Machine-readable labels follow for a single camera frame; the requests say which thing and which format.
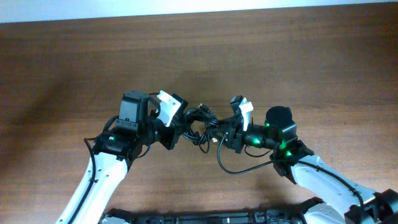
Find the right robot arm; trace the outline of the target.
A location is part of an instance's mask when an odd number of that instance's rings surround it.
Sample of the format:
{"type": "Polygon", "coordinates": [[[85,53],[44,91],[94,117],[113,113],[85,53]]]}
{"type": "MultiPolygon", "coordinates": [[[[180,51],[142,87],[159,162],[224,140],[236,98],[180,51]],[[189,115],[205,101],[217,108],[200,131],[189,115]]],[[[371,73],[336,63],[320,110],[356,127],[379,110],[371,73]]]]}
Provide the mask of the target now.
{"type": "Polygon", "coordinates": [[[231,102],[234,115],[222,119],[208,133],[237,153],[247,146],[271,150],[268,164],[316,196],[300,204],[296,223],[397,223],[397,192],[377,192],[350,180],[328,166],[296,134],[289,107],[273,106],[263,125],[251,122],[253,105],[245,97],[231,102]]]}

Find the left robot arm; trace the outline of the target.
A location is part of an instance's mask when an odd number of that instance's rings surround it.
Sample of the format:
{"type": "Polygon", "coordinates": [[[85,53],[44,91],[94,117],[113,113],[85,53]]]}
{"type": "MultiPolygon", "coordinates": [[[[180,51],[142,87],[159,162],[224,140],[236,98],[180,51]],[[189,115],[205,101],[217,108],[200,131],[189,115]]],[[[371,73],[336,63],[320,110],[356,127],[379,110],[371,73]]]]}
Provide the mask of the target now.
{"type": "Polygon", "coordinates": [[[90,160],[58,223],[98,223],[144,146],[159,142],[168,150],[174,148],[187,105],[175,93],[125,92],[119,114],[108,120],[97,137],[84,140],[90,160]]]}

